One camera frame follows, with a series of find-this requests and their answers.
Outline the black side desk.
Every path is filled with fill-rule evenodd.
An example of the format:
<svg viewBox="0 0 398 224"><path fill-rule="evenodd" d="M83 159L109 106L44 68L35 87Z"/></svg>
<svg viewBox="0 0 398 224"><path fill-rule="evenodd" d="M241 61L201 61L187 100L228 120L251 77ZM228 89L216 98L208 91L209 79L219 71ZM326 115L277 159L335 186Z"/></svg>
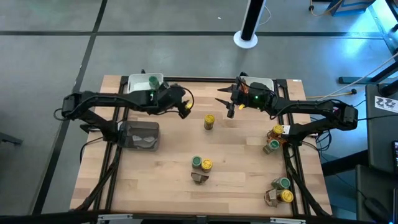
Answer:
<svg viewBox="0 0 398 224"><path fill-rule="evenodd" d="M364 222L398 224L398 177L377 169L357 165L356 173L356 219ZM372 197L389 211L389 222L377 222L364 207L364 200Z"/></svg>

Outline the white plastic bin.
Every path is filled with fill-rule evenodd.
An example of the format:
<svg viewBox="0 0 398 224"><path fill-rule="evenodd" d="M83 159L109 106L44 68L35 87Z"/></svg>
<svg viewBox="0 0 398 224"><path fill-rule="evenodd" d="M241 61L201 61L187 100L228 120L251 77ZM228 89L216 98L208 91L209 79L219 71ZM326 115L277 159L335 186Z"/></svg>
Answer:
<svg viewBox="0 0 398 224"><path fill-rule="evenodd" d="M270 78L241 76L241 79L251 88L274 91L274 82Z"/></svg>
<svg viewBox="0 0 398 224"><path fill-rule="evenodd" d="M127 93L153 89L153 84L150 83L152 83L155 78L160 85L164 82L164 75L162 73L137 73L129 75Z"/></svg>

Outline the black computer mouse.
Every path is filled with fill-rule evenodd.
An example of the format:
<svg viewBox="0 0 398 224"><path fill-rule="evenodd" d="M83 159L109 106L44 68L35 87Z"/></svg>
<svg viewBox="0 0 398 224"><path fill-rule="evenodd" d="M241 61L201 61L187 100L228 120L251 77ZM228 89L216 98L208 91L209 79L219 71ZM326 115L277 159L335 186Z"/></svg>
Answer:
<svg viewBox="0 0 398 224"><path fill-rule="evenodd" d="M364 200L364 207L369 215L377 222L389 222L389 211L377 199L368 197Z"/></svg>

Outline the dark grey plastic bin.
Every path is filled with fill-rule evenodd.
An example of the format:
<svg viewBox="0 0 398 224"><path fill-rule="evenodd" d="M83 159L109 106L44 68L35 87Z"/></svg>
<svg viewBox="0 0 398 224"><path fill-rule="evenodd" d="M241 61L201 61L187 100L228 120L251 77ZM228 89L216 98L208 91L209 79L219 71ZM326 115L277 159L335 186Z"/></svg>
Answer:
<svg viewBox="0 0 398 224"><path fill-rule="evenodd" d="M132 151L156 151L160 126L156 122L124 121L119 126L118 146Z"/></svg>

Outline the black post white round base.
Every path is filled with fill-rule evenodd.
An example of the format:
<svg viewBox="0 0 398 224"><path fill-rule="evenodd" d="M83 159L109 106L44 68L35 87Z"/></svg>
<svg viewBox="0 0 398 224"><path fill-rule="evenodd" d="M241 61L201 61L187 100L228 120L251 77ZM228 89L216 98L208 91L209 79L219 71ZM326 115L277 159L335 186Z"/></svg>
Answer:
<svg viewBox="0 0 398 224"><path fill-rule="evenodd" d="M258 43L257 28L263 15L267 0L248 0L243 24L233 35L234 43L242 49L251 49Z"/></svg>

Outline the black stand foot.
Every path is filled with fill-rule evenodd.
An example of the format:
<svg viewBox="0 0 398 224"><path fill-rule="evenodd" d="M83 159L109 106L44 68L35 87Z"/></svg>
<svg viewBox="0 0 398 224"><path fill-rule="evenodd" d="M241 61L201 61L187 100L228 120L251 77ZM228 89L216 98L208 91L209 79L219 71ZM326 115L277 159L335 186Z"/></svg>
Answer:
<svg viewBox="0 0 398 224"><path fill-rule="evenodd" d="M377 84L381 83L382 81L391 82L389 77L394 73L398 72L398 62L394 62L381 72L379 72L374 77L366 77L366 78L359 78L359 77L339 77L338 83L339 84L359 84L359 85L367 85L367 84Z"/></svg>

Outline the blue box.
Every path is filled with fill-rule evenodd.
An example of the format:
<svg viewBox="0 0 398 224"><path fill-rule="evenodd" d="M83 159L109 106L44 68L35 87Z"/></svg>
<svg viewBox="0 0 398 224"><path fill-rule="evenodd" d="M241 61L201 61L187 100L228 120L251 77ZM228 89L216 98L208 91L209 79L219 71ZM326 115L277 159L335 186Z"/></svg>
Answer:
<svg viewBox="0 0 398 224"><path fill-rule="evenodd" d="M350 16L362 14L376 0L332 0L327 9L332 16Z"/></svg>

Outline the dark furniture leg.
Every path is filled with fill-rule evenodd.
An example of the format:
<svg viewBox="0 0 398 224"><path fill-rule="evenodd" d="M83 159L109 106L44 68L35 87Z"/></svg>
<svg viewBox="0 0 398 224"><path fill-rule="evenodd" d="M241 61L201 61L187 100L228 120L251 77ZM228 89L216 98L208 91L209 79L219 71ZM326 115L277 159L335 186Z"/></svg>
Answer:
<svg viewBox="0 0 398 224"><path fill-rule="evenodd" d="M0 142L8 142L14 145L21 145L23 143L23 140L0 132Z"/></svg>

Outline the black crossbar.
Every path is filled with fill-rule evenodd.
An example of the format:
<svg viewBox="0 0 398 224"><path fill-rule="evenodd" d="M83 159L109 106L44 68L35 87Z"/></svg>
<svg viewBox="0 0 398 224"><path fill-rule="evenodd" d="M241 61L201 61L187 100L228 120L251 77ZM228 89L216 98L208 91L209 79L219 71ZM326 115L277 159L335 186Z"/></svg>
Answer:
<svg viewBox="0 0 398 224"><path fill-rule="evenodd" d="M249 217L225 215L156 215L140 213L108 213L106 210L70 211L62 213L45 213L39 215L0 216L0 224L79 224L87 222L105 222L127 219L154 219L154 220L189 220L203 224L207 222L266 222L280 224L393 224L392 222L367 222L346 220L334 217L318 217L297 215L293 217Z"/></svg>

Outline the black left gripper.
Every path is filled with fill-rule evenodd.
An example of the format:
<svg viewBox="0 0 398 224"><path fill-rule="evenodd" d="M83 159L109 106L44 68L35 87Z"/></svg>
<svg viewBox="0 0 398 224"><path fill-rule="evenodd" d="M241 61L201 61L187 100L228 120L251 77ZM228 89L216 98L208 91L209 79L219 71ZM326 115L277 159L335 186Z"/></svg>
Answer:
<svg viewBox="0 0 398 224"><path fill-rule="evenodd" d="M187 88L178 84L161 85L157 90L157 104L159 107L157 115L177 113L182 119L185 119L190 114L190 109L187 108L188 100L183 101L183 96L187 91Z"/></svg>

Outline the white sticker black print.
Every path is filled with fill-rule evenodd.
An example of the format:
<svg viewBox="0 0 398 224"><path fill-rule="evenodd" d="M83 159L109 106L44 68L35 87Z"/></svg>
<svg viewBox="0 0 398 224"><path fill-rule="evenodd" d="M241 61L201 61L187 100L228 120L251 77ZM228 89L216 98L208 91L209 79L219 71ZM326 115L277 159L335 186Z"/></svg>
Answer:
<svg viewBox="0 0 398 224"><path fill-rule="evenodd" d="M380 110L398 113L398 100L381 96L374 97L374 107Z"/></svg>

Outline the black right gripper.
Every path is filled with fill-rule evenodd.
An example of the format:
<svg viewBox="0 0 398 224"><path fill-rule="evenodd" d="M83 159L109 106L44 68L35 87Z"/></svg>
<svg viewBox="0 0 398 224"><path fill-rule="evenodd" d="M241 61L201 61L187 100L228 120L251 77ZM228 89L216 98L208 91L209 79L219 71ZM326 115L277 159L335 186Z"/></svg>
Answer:
<svg viewBox="0 0 398 224"><path fill-rule="evenodd" d="M247 106L249 98L249 87L245 83L232 84L225 88L219 88L218 91L230 93L230 102L216 98L216 101L225 105L228 109L227 117L233 118L235 113L235 106Z"/></svg>

